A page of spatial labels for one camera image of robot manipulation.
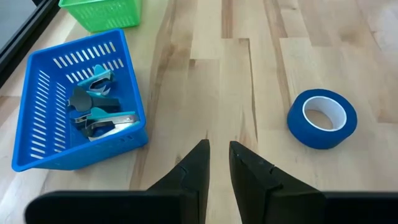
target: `roll of tape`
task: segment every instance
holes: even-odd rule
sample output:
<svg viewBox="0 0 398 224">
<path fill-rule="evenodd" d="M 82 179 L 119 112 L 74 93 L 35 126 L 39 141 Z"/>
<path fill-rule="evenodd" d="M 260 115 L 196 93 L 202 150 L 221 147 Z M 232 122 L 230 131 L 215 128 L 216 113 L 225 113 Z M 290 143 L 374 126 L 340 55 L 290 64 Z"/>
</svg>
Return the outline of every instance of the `roll of tape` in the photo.
<svg viewBox="0 0 398 224">
<path fill-rule="evenodd" d="M 320 111 L 330 119 L 332 129 L 313 124 L 306 110 Z M 330 90 L 307 90 L 299 94 L 287 115 L 290 132 L 304 145 L 330 149 L 354 133 L 357 117 L 354 107 L 341 95 Z"/>
</svg>

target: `wooden table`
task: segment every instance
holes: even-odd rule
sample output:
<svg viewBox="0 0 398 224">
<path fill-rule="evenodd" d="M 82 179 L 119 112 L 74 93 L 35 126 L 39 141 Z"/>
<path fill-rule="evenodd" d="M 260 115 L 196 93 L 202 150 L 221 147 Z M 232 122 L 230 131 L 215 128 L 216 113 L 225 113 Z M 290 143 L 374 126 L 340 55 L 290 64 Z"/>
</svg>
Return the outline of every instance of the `wooden table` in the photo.
<svg viewBox="0 0 398 224">
<path fill-rule="evenodd" d="M 89 35 L 60 11 L 31 51 Z M 211 142 L 207 223 L 240 223 L 228 167 L 238 140 L 322 190 L 398 190 L 398 1 L 145 0 L 125 29 L 150 142 L 74 172 L 11 169 L 26 58 L 0 90 L 0 223 L 60 189 L 146 189 L 201 139 Z M 286 115 L 327 88 L 358 128 L 328 151 L 300 144 Z"/>
</svg>

